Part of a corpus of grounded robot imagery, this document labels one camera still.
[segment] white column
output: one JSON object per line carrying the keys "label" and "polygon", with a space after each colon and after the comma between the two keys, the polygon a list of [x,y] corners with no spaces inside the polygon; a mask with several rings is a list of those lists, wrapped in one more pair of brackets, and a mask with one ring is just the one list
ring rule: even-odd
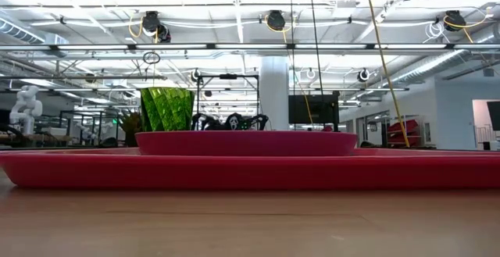
{"label": "white column", "polygon": [[270,118],[266,130],[288,130],[288,58],[262,57],[260,113]]}

